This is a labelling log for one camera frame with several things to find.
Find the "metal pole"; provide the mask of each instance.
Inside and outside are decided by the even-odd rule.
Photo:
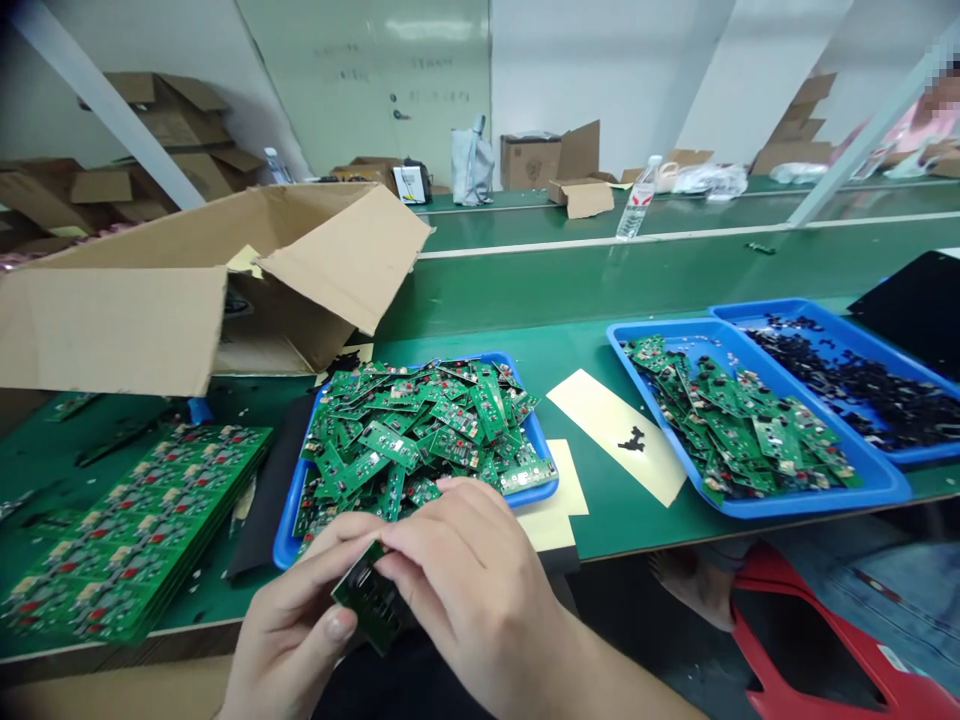
[[[181,210],[206,204],[193,183],[46,5],[40,0],[24,0],[10,20]]]
[[[924,88],[940,75],[941,70],[953,58],[958,46],[960,46],[960,17],[954,20],[938,43],[897,86],[846,152],[837,159],[823,179],[800,203],[787,220],[790,227],[801,228],[817,217],[833,194],[850,179],[861,163],[880,144],[883,136],[916,102]]]

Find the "blue plastic tray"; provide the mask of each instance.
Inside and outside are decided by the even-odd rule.
[[[523,386],[523,381],[520,379],[520,373],[517,371],[517,364],[513,361],[513,358],[507,355],[506,353],[501,352],[488,352],[481,355],[468,355],[466,357],[454,358],[455,360],[480,360],[487,363],[496,363],[498,365],[506,363],[510,370],[513,371],[513,377],[516,381]],[[411,370],[416,370],[422,366],[420,365],[411,365]],[[320,392],[317,393],[317,399],[314,400],[313,409],[317,409],[317,404],[320,402],[320,398],[327,392],[329,388],[329,383],[320,388]],[[526,431],[527,440],[530,441],[530,444],[533,445],[533,449],[537,451],[539,455],[544,460],[552,460],[553,456],[550,454],[550,448],[547,447],[547,439],[543,434],[543,429],[540,427],[540,421],[537,420],[536,412],[530,413],[530,417],[523,421],[523,424],[520,426]],[[307,429],[303,434],[303,441],[307,441],[307,433],[310,432],[310,426],[307,425]],[[309,460],[304,460],[301,458],[297,461],[297,467],[293,472],[293,479],[290,481],[290,490],[287,492],[287,503],[283,508],[283,516],[280,518],[280,527],[277,528],[277,535],[273,540],[273,564],[276,565],[281,570],[286,570],[297,559],[297,552],[300,550],[300,545],[302,540],[298,537],[293,536],[293,526],[297,520],[297,508],[300,507],[300,493],[303,491],[303,479],[307,475],[307,468],[313,463]],[[541,500],[546,500],[548,497],[553,495],[557,491],[557,487],[560,485],[560,480],[554,480],[553,482],[547,483],[546,485],[541,485],[540,487],[531,488],[530,490],[523,490],[513,495],[508,495],[504,498],[507,501],[507,504],[510,507],[516,508],[522,505],[529,505],[530,503],[540,502]]]
[[[879,340],[870,333],[861,330],[853,323],[847,322],[810,300],[804,298],[785,298],[783,300],[740,303],[739,305],[717,305],[710,308],[710,314],[714,317],[732,323],[744,330],[757,330],[769,327],[769,321],[764,317],[766,313],[777,315],[783,319],[794,319],[803,315],[816,321],[823,328],[823,332],[814,332],[813,330],[806,329],[794,330],[791,328],[783,328],[776,332],[782,335],[800,335],[812,340],[813,348],[817,354],[825,360],[841,358],[844,350],[850,350],[868,360],[876,360],[877,362],[883,363],[887,370],[895,375],[918,382],[932,383],[941,388],[950,397],[960,400],[960,390],[949,380],[945,380],[936,373],[927,370],[923,365],[915,360],[911,360],[882,340]],[[818,341],[824,338],[832,340],[836,347],[831,348],[828,345],[820,345]],[[759,345],[756,345],[756,347],[758,347],[764,355],[770,357]],[[780,365],[780,363],[777,363],[776,360],[774,360],[774,363],[781,373],[796,382],[802,382],[785,367]],[[879,427],[886,427],[880,422],[879,418],[877,418],[873,412],[873,409],[868,405],[848,405],[842,400],[835,400],[833,402],[842,407],[844,412],[852,410],[872,420]],[[960,456],[960,441],[922,448],[910,448],[908,450],[894,450],[891,452],[884,452],[883,449],[880,449],[880,452],[882,452],[888,460],[897,465],[914,465]]]
[[[743,333],[721,320],[701,318],[694,320],[674,320],[671,322],[642,322],[611,325],[607,328],[607,338],[616,350],[617,357],[626,368],[637,389],[646,401],[657,424],[663,430],[680,458],[680,462],[697,492],[703,495],[703,478],[700,471],[680,444],[679,438],[670,427],[652,386],[646,378],[637,372],[633,362],[623,351],[620,343],[648,335],[663,335],[667,347],[677,350],[683,346],[690,357],[709,355],[717,365],[731,370],[731,361],[727,353],[732,353],[740,361],[737,366],[752,370],[778,397],[793,395],[818,415],[831,430],[840,436],[841,447],[850,463],[863,478],[863,487],[835,488],[822,492],[810,491],[791,493],[777,497],[725,500],[719,507],[720,512],[731,517],[753,519],[769,518],[801,513],[831,512],[851,510],[853,508],[874,507],[902,503],[911,498],[913,490],[907,479],[895,467],[883,458],[883,454],[863,440],[850,426],[837,418],[802,383],[783,372],[773,358],[760,350]],[[707,496],[704,499],[714,505]]]

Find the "red plastic chair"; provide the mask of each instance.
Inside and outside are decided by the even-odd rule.
[[[794,690],[734,606],[734,640],[763,685],[761,691],[748,690],[747,698],[764,720],[960,719],[960,703],[950,693],[930,678],[897,670],[880,651],[876,640],[821,605],[800,575],[770,546],[760,544],[754,548],[734,587],[793,595],[808,602],[826,620],[887,701],[883,710],[867,710]]]

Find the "door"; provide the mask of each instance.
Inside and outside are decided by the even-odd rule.
[[[238,0],[315,175],[411,157],[450,185],[450,130],[490,116],[489,5]]]

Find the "pile of circuit boards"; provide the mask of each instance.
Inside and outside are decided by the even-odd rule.
[[[121,477],[3,603],[18,631],[138,642],[223,524],[269,428],[180,425]]]
[[[694,365],[660,335],[631,341],[624,352],[656,390],[717,505],[862,485],[837,435],[796,398],[776,397],[756,373],[728,375],[707,355]]]
[[[538,401],[508,365],[479,360],[335,373],[303,445],[309,463],[294,536],[306,545],[346,510],[393,522],[438,497],[445,475],[478,478],[503,495],[556,480],[521,427]]]

